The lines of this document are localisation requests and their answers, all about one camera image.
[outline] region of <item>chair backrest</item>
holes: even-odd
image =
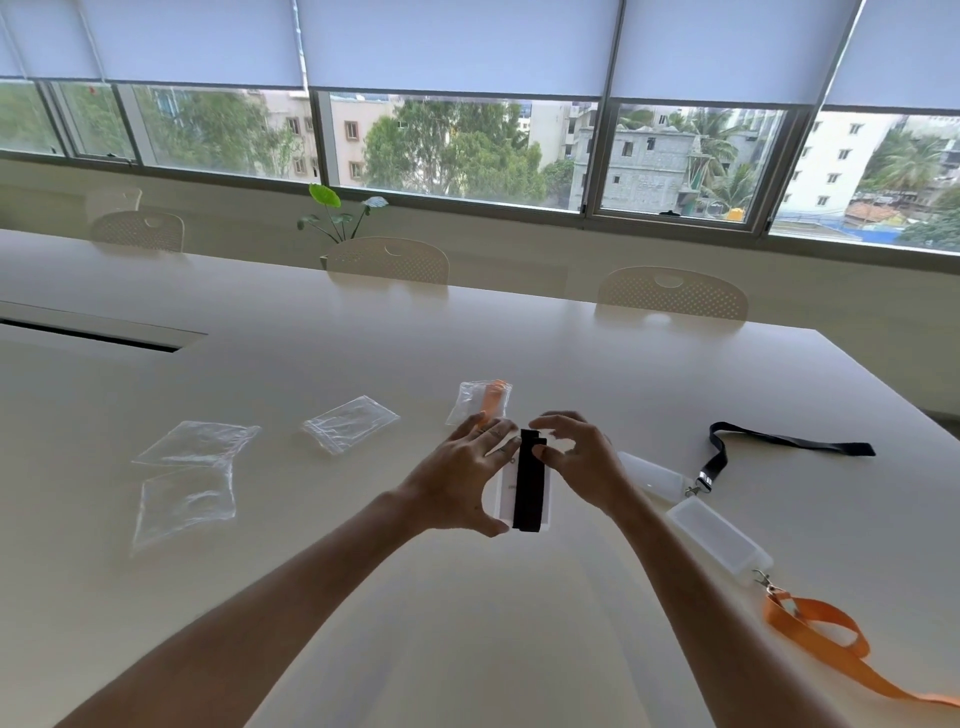
[[[446,283],[450,262],[429,243],[402,237],[357,237],[326,255],[330,273],[356,273],[385,279]]]
[[[599,303],[746,321],[747,294],[732,283],[679,268],[636,266],[600,284]]]
[[[169,212],[111,212],[94,221],[90,239],[154,251],[183,251],[183,221]]]
[[[86,193],[84,207],[86,209],[86,223],[92,225],[94,220],[108,215],[111,212],[124,212],[140,208],[140,198],[143,190],[139,187],[102,187],[91,189]]]

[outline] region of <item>hand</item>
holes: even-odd
[[[484,512],[480,497],[487,481],[510,462],[520,439],[490,452],[516,425],[510,420],[491,420],[477,427],[485,416],[478,412],[468,417],[397,488],[413,509],[419,527],[471,528],[491,537],[510,530],[509,525]]]
[[[555,437],[574,441],[575,447],[567,452],[534,445],[533,453],[587,503],[611,515],[622,497],[633,492],[610,440],[579,412],[551,410],[530,426],[553,430]]]

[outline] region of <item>ziplock bag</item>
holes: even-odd
[[[307,420],[302,429],[327,452],[339,455],[399,419],[396,413],[364,396]]]
[[[236,455],[260,427],[182,422],[133,460],[139,465],[214,465]]]
[[[487,420],[507,416],[507,400],[514,385],[503,379],[484,379],[483,381],[465,381],[460,384],[457,401],[446,418],[448,425],[459,425],[470,415],[480,410],[487,413]]]
[[[131,552],[197,523],[227,521],[236,512],[229,460],[210,467],[180,468],[144,480]]]

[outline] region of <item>white table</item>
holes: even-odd
[[[621,449],[685,473],[712,454],[716,420],[873,443],[877,458],[856,459],[730,438],[709,502],[774,556],[777,582],[851,612],[882,674],[960,691],[960,444],[816,331],[608,316],[587,303],[11,231],[0,231],[0,301],[206,334],[162,353],[0,326],[4,726],[53,724],[397,483],[448,432],[458,382],[495,377],[514,384],[519,422],[577,408]],[[340,458],[298,435],[304,419],[361,394],[401,421]],[[235,464],[237,518],[131,559],[138,483],[154,471],[129,461],[182,420],[264,428]],[[762,590],[715,572],[759,625]],[[770,639],[857,726],[956,724],[950,709],[877,698]],[[561,484],[546,533],[432,533],[404,548],[252,725],[647,717],[710,725],[625,542]]]

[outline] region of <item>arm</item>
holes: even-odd
[[[663,519],[634,490],[610,441],[576,412],[530,423],[573,440],[566,453],[534,453],[619,526],[646,570],[717,728],[846,728],[816,691],[764,644]]]
[[[314,633],[388,556],[428,528],[509,530],[483,511],[484,484],[519,447],[487,453],[507,420],[460,425],[396,489],[184,627],[58,728],[242,728]]]

